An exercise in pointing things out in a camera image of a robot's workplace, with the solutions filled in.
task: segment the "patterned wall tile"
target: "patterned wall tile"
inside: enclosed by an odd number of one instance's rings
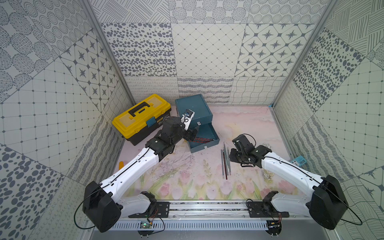
[[[248,23],[252,0],[168,0],[171,23]]]
[[[66,173],[101,114],[60,59],[1,105],[0,141]]]
[[[0,10],[0,102],[3,102],[57,55],[32,20],[23,14],[22,7],[5,2]]]
[[[305,168],[321,176],[328,174],[339,182],[356,176],[315,115],[290,140],[296,155],[308,163]]]
[[[84,199],[84,190],[84,185],[64,177],[63,183],[40,221],[36,223],[29,239],[76,239],[82,230],[73,223],[73,215]],[[76,213],[76,223],[84,227],[85,217],[80,209]]]
[[[59,58],[78,84],[102,112],[118,81],[93,29],[82,36]]]
[[[119,131],[112,125],[113,119],[131,108],[133,104],[128,98],[127,92],[124,90],[120,81],[116,84],[115,91],[106,103],[103,112],[101,113],[106,121],[111,125],[118,136],[121,136]]]
[[[0,151],[2,237],[28,239],[52,203],[64,175],[4,145]]]
[[[252,23],[317,23],[328,0],[252,0]]]
[[[379,67],[384,68],[384,37],[372,49],[372,51],[368,53],[367,58]]]
[[[293,81],[311,109],[317,111],[362,59],[360,53],[325,28]]]
[[[233,78],[177,78],[180,97],[202,94],[208,104],[227,104]]]
[[[176,76],[170,24],[102,24],[124,76]]]
[[[349,207],[361,218],[363,225],[340,221],[337,232],[344,240],[377,240],[384,237],[384,213],[368,194],[358,177],[340,183]],[[354,214],[347,210],[343,219],[359,223]]]
[[[169,23],[167,0],[91,0],[100,23]]]
[[[233,81],[229,104],[271,104],[284,77],[237,77]]]
[[[368,171],[359,176],[365,189],[371,195],[373,200],[384,212],[384,166]]]
[[[58,55],[91,29],[77,0],[24,0],[22,5]]]
[[[384,37],[383,17],[382,0],[340,0],[326,28],[367,55]]]
[[[67,177],[87,185],[109,177],[114,169],[125,139],[101,115],[89,134]]]
[[[286,77],[314,24],[247,24],[236,76]]]
[[[357,174],[384,166],[383,73],[365,58],[316,112]]]
[[[245,24],[172,23],[177,76],[233,77]]]
[[[288,140],[293,138],[313,115],[311,108],[305,102],[293,81],[288,83],[285,92],[275,106],[275,111]]]
[[[179,98],[177,77],[127,77],[126,82],[137,103],[154,93],[164,98],[170,104],[175,104],[175,99]]]

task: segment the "floral table mat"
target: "floral table mat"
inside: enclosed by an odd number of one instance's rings
[[[238,200],[263,199],[272,190],[302,194],[295,186],[270,171],[241,167],[234,162],[231,162],[228,180],[223,179],[220,156],[223,142],[233,148],[232,139],[241,133],[251,134],[257,146],[262,144],[270,147],[286,160],[289,160],[289,155],[267,107],[211,106],[210,109],[214,115],[212,125],[220,143],[191,154],[187,142],[181,140],[174,153],[142,175],[125,196],[148,191],[159,200]],[[176,116],[175,109],[171,115]],[[127,164],[157,131],[137,146],[126,142],[119,162]]]

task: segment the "polka dot pattern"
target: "polka dot pattern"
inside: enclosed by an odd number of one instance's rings
[[[175,76],[172,31],[166,23],[102,25],[124,76]]]
[[[362,58],[359,52],[324,28],[293,80],[316,112]]]
[[[3,145],[0,153],[2,235],[26,239],[51,203],[64,175]]]

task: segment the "star pattern tile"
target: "star pattern tile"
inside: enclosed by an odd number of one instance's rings
[[[60,58],[97,109],[102,112],[118,77],[93,30],[67,49]]]
[[[314,24],[247,24],[235,76],[286,77]]]

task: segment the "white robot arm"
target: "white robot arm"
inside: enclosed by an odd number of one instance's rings
[[[172,153],[181,138],[195,138],[198,128],[188,130],[193,116],[193,111],[186,110],[181,119],[171,117],[169,119],[172,122],[164,121],[163,129],[149,140],[146,147],[127,165],[99,184],[93,181],[87,185],[83,212],[100,232],[110,229],[121,217],[142,213],[148,216],[154,214],[156,199],[152,194],[142,192],[133,197],[122,196],[142,174]],[[298,168],[265,146],[255,148],[242,134],[235,138],[233,143],[237,149],[231,149],[229,157],[232,162],[240,163],[244,167],[258,166],[274,172],[305,194],[286,195],[271,191],[263,199],[263,208],[309,216],[325,228],[335,228],[348,205],[335,178],[323,178]]]

